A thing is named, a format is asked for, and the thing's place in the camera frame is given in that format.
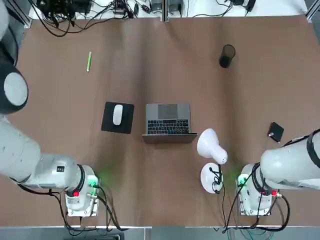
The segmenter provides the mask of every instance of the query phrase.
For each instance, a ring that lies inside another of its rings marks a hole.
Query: black mouse pad
[[[116,105],[122,105],[122,118],[120,125],[114,125],[114,109]],[[107,101],[104,106],[101,130],[106,132],[130,134],[134,119],[135,106],[120,102]]]

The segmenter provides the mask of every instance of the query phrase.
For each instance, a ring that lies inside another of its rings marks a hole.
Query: desk lamp
[[[221,165],[228,159],[227,152],[219,145],[216,132],[212,128],[201,133],[196,149],[204,158],[213,158],[218,164],[209,162],[201,170],[200,180],[202,187],[211,194],[218,194],[223,185]]]

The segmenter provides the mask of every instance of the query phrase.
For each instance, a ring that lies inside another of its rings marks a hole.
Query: table surface
[[[236,56],[218,64],[225,44]],[[92,51],[90,72],[86,72]],[[9,120],[44,153],[72,156],[90,165],[113,196],[122,226],[223,226],[222,194],[200,183],[211,162],[190,144],[145,144],[146,104],[189,103],[192,130],[217,132],[228,151],[225,214],[235,178],[264,150],[271,122],[284,127],[282,144],[319,127],[319,45],[306,17],[112,20],[79,34],[55,38],[39,22],[26,31],[18,69],[29,87],[26,107]],[[131,134],[101,131],[105,102],[134,104]],[[0,226],[62,226],[52,197],[21,191],[0,177]],[[318,191],[282,191],[292,226],[320,226]],[[275,209],[262,225],[280,225]],[[235,225],[235,214],[230,225]],[[251,225],[253,217],[240,217]],[[79,224],[78,218],[70,218]],[[86,218],[106,224],[105,210]]]
[[[111,0],[94,0],[96,3],[92,3],[91,12],[86,15],[89,19],[94,17],[97,12],[99,13],[104,9],[101,6],[107,6]],[[149,0],[137,0],[142,5],[149,6]],[[198,17],[209,17],[215,15],[223,14],[230,5],[230,1],[224,0],[183,0],[183,10],[182,17],[183,18],[191,18],[195,15],[200,15]],[[248,0],[244,1],[244,6],[247,5]],[[128,0],[128,4],[132,9],[134,9],[136,0]],[[246,15],[246,9],[242,6],[233,6],[230,11],[228,11],[224,16],[225,17],[244,17]],[[295,16],[300,15],[307,12],[307,6],[305,0],[256,0],[254,4],[254,8],[251,12],[247,14],[247,17],[257,17],[257,16]],[[161,16],[161,12],[155,11],[154,13],[148,14],[144,12],[141,8],[139,9],[139,13],[137,15],[138,18],[159,18]],[[168,14],[170,18],[180,18],[179,12],[172,12]],[[38,19],[38,16],[33,8],[30,9],[29,16],[32,19]],[[109,19],[114,18],[115,15],[112,11],[107,11],[102,14],[101,19]],[[83,14],[76,13],[77,19],[84,19]]]

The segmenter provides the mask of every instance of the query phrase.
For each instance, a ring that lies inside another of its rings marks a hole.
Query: pen
[[[88,57],[88,64],[86,65],[86,71],[89,72],[90,71],[90,65],[91,65],[91,56],[92,56],[92,52],[89,52],[89,57]]]

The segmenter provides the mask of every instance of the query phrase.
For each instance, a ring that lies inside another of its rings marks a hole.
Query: laptop
[[[146,143],[191,143],[196,133],[191,131],[190,105],[147,104],[145,134]]]

